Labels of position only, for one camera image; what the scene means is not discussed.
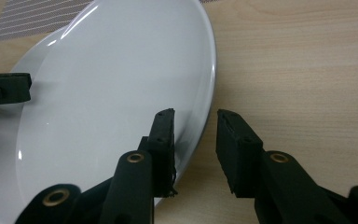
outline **wooden table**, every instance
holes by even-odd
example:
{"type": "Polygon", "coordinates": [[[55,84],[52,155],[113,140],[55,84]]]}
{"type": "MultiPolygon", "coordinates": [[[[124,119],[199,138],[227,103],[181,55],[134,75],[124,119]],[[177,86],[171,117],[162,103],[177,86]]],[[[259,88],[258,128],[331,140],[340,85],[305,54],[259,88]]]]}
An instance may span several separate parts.
{"type": "MultiPolygon", "coordinates": [[[[5,1],[0,0],[0,11],[5,1]]],[[[216,158],[216,111],[240,113],[265,143],[297,158],[321,186],[358,185],[358,1],[221,0],[204,5],[218,76],[199,148],[156,223],[258,223],[216,158]]],[[[0,42],[0,72],[46,35],[0,42]]]]}

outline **striped cloth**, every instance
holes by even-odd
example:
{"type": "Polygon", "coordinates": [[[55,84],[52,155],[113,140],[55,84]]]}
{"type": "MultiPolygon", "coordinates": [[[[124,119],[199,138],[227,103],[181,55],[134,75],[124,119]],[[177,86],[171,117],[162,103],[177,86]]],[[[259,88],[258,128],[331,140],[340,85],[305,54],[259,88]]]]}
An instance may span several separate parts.
{"type": "MultiPolygon", "coordinates": [[[[0,40],[52,32],[92,0],[7,0],[0,15],[0,40]]],[[[200,0],[201,3],[213,0],[200,0]]]]}

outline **wooden surface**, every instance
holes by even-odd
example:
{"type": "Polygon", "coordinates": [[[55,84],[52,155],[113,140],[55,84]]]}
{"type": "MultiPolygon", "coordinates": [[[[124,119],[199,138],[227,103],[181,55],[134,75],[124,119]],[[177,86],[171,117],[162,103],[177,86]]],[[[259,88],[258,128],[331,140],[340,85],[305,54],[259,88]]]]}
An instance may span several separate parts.
{"type": "MultiPolygon", "coordinates": [[[[0,0],[0,11],[4,5],[0,0]]],[[[258,223],[214,152],[216,111],[240,113],[266,150],[292,154],[321,186],[358,185],[358,1],[221,0],[204,5],[218,69],[212,114],[179,195],[156,223],[258,223]]],[[[45,35],[0,42],[0,72],[45,35]]]]}

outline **ceramic plate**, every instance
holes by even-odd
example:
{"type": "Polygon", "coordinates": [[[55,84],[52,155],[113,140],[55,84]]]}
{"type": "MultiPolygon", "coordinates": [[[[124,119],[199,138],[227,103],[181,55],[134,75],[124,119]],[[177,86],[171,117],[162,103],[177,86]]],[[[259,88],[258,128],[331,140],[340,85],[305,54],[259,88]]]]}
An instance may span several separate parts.
{"type": "Polygon", "coordinates": [[[0,121],[0,157],[10,160],[0,161],[0,185],[9,184],[0,189],[3,223],[46,187],[86,190],[111,177],[118,158],[138,147],[167,108],[176,111],[180,176],[209,114],[215,47],[197,0],[96,1],[56,34],[42,41],[52,45],[39,65],[31,63],[32,100],[17,110],[0,106],[0,118],[21,115],[0,121]]]}

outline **brass screw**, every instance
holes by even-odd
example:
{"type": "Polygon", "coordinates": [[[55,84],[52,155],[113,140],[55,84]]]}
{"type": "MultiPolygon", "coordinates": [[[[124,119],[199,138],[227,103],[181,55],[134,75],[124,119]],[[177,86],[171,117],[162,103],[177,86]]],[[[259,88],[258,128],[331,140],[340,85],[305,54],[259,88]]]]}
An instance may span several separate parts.
{"type": "Polygon", "coordinates": [[[131,163],[136,163],[142,161],[144,158],[145,158],[144,155],[140,153],[132,153],[130,154],[130,156],[127,157],[127,161],[131,163]]]}
{"type": "Polygon", "coordinates": [[[273,153],[269,157],[276,162],[280,162],[280,163],[289,162],[289,158],[287,158],[285,155],[281,153],[273,153]]]}
{"type": "Polygon", "coordinates": [[[43,204],[47,207],[52,207],[65,202],[68,199],[70,192],[68,189],[55,189],[43,199],[43,204]]]}

